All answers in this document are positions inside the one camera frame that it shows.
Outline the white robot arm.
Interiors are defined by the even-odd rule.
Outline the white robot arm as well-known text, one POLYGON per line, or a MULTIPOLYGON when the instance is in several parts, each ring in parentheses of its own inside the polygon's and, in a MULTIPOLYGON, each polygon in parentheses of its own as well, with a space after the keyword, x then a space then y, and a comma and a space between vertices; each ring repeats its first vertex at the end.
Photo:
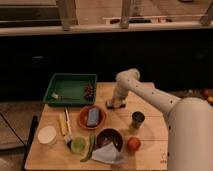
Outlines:
POLYGON ((168 171, 213 171, 213 107, 196 97, 179 98, 139 81, 137 69, 116 75, 112 104, 120 104, 132 91, 158 109, 168 127, 168 171))

